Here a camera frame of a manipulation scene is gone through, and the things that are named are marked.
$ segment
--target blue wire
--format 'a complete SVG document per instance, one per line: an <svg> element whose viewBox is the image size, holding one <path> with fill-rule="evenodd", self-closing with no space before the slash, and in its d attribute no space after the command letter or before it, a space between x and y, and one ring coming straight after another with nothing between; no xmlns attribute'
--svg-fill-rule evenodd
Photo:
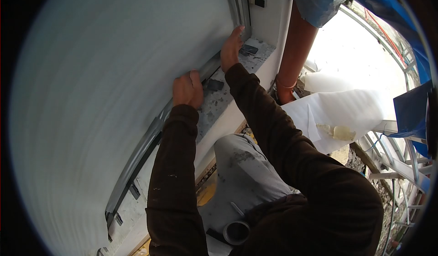
<svg viewBox="0 0 438 256"><path fill-rule="evenodd" d="M374 144L371 146L371 148L369 148L368 150L366 150L365 152L367 152L367 151L370 151L370 150L372 150L372 149L374 149L374 147L376 146L376 144L377 144L377 142L379 142L380 141L380 139L382 138L382 135L383 135L383 133L380 135L380 137L377 139L377 141L376 142L374 142Z"/></svg>

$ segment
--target orange pipe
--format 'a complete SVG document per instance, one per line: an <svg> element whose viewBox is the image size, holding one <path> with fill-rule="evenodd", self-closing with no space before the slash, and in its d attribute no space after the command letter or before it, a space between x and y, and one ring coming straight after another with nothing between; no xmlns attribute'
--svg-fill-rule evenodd
<svg viewBox="0 0 438 256"><path fill-rule="evenodd" d="M298 7L293 2L286 45L276 78L277 96L282 104L295 99L292 87L297 83L317 33L318 28L301 18Z"/></svg>

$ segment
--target dark brown sweatshirt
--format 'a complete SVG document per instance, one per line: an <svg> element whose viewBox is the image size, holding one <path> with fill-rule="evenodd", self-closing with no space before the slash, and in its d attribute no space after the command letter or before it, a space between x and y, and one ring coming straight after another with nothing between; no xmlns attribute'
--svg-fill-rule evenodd
<svg viewBox="0 0 438 256"><path fill-rule="evenodd" d="M263 153L302 192L247 213L249 238L230 255L374 255L383 221L374 187L319 153L240 63L225 78ZM208 255L194 189L197 122L194 108L179 105L163 128L146 209L151 255Z"/></svg>

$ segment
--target person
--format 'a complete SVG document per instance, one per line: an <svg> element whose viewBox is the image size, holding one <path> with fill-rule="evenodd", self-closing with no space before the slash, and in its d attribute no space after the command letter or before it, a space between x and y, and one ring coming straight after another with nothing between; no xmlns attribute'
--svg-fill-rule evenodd
<svg viewBox="0 0 438 256"><path fill-rule="evenodd" d="M223 44L221 67L258 145L240 134L215 143L216 193L197 209L193 162L202 85L194 70L175 79L149 185L150 254L374 255L383 221L379 194L360 173L319 153L239 63L242 29ZM235 220L250 226L241 245L205 234Z"/></svg>

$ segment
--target gray pants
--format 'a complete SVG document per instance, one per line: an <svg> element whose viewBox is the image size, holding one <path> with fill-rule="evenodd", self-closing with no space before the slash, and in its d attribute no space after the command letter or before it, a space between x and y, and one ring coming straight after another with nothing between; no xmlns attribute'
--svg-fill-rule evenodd
<svg viewBox="0 0 438 256"><path fill-rule="evenodd" d="M244 134L229 134L215 145L217 186L213 198L198 211L204 230L222 233L224 227L242 217L231 206L246 213L255 206L291 193L253 139ZM228 255L231 248L207 235L210 255Z"/></svg>

